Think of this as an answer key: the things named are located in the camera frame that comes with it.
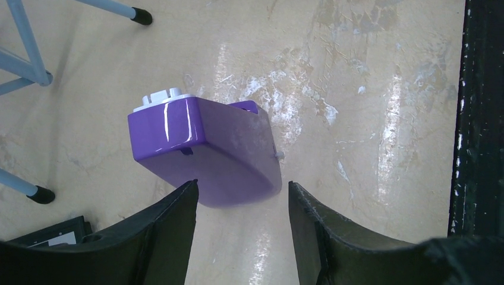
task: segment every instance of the beige floor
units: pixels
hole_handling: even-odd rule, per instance
[[[0,186],[1,239],[77,215],[99,230],[172,191],[133,160],[126,120],[169,87],[254,99],[286,155],[274,198],[199,206],[187,284],[297,284],[291,180],[379,233],[446,234],[463,0],[123,2],[154,25],[24,0],[55,80],[0,97],[0,167],[58,198],[36,205]],[[26,54],[5,1],[0,46]]]

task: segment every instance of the glossy purple surface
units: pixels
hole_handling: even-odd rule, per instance
[[[200,202],[229,207],[281,189],[267,113],[253,101],[186,98],[128,116],[134,159],[171,185],[198,179]]]

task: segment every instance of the black rubber foot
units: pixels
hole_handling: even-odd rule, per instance
[[[37,186],[37,192],[33,196],[26,196],[39,204],[48,204],[56,198],[54,192],[44,187]]]
[[[135,12],[137,14],[133,19],[131,19],[131,21],[137,22],[137,23],[144,25],[144,26],[148,26],[148,25],[152,24],[152,15],[149,12],[147,12],[144,9],[135,8],[135,7],[133,7],[133,9],[135,9]]]

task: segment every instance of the white cap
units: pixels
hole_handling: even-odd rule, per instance
[[[138,112],[140,110],[147,109],[152,106],[168,103],[168,102],[179,100],[179,99],[189,98],[189,97],[195,97],[195,95],[182,94],[182,90],[180,90],[180,88],[170,88],[169,94],[168,94],[168,91],[161,90],[161,91],[152,93],[151,95],[143,96],[143,98],[142,98],[143,105],[138,108],[133,109],[133,112]]]

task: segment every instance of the concrete floor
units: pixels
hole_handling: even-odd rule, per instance
[[[255,100],[285,152],[279,195],[199,205],[186,284],[297,284],[291,180],[393,238],[446,235],[463,0],[124,0],[152,12],[150,27],[70,0],[24,3],[54,82],[0,97],[0,167],[57,200],[0,186],[0,239],[78,215],[100,230],[170,193],[133,160],[127,125],[170,87]],[[5,1],[0,46],[26,57]]]

